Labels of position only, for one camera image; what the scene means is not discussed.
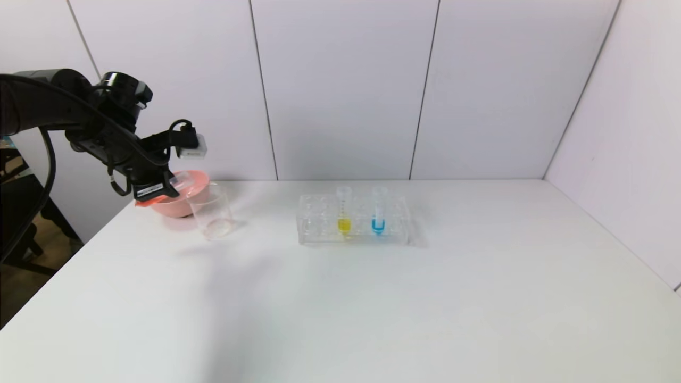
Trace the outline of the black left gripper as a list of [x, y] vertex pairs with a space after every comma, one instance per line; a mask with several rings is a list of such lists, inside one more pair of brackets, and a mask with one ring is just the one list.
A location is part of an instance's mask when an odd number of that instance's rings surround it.
[[173, 173], [168, 163], [168, 158], [161, 160], [160, 164], [144, 158], [126, 159], [126, 185], [132, 191], [134, 199], [144, 203], [156, 197], [180, 196], [179, 191], [171, 185]]

